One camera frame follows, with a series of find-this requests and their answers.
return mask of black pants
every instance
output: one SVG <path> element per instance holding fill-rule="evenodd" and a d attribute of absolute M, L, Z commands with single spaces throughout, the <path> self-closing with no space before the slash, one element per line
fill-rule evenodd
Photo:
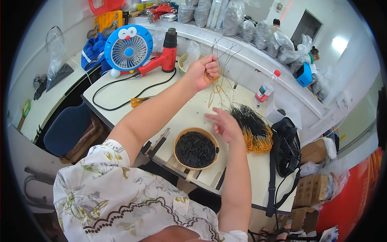
<path fill-rule="evenodd" d="M 177 185 L 178 176 L 175 174 L 172 174 L 171 172 L 167 171 L 163 167 L 159 166 L 158 164 L 154 163 L 153 161 L 149 161 L 145 165 L 141 165 L 138 168 L 153 173 L 155 175 L 161 176 L 165 180 L 169 181 L 174 186 Z M 215 213 L 218 213 L 221 206 L 221 198 L 220 196 L 211 193 L 209 191 L 206 191 L 202 188 L 196 188 L 190 193 L 188 193 L 188 197 L 197 202 L 200 203 L 203 206 L 209 207 L 212 209 Z"/>

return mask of plastic bottle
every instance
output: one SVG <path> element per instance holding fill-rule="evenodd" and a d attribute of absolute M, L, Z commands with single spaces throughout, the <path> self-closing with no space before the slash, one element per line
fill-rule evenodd
<path fill-rule="evenodd" d="M 271 78 L 271 81 L 265 81 L 265 83 L 259 88 L 258 92 L 254 96 L 254 103 L 259 107 L 266 99 L 270 96 L 270 94 L 274 91 L 273 84 L 277 81 L 277 78 L 281 75 L 281 73 L 276 70 L 274 71 L 274 75 Z"/>

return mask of white floral blouse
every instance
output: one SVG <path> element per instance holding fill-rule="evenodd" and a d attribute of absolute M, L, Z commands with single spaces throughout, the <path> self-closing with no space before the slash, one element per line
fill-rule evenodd
<path fill-rule="evenodd" d="M 59 170 L 54 205 L 68 241 L 137 242 L 171 225 L 203 240 L 247 241 L 243 231 L 220 232 L 214 211 L 162 177 L 130 168 L 126 151 L 114 140 Z"/>

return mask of doorway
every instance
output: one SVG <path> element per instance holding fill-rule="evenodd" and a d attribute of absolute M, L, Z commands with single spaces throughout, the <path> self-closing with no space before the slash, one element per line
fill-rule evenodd
<path fill-rule="evenodd" d="M 309 35 L 313 41 L 320 30 L 321 25 L 322 23 L 305 9 L 296 31 L 294 31 L 293 36 L 291 37 L 292 42 L 295 46 L 301 44 L 302 34 Z"/>

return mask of foot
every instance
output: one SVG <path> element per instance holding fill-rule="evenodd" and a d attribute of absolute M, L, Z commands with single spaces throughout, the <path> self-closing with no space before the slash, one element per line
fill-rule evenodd
<path fill-rule="evenodd" d="M 287 225 L 285 225 L 284 226 L 284 229 L 290 229 L 291 228 L 291 225 L 290 224 L 287 224 Z M 277 236 L 277 240 L 284 240 L 284 239 L 286 239 L 286 237 L 288 236 L 288 233 L 287 232 L 283 232 L 283 233 L 281 233 L 281 234 L 279 234 L 278 236 Z"/>
<path fill-rule="evenodd" d="M 263 235 L 267 235 L 269 233 L 269 231 L 267 230 L 267 228 L 263 228 L 263 229 L 261 229 L 261 232 L 260 232 L 260 234 L 263 234 Z M 266 241 L 266 237 L 264 237 L 264 236 L 259 236 L 258 237 L 258 242 L 259 241 Z"/>

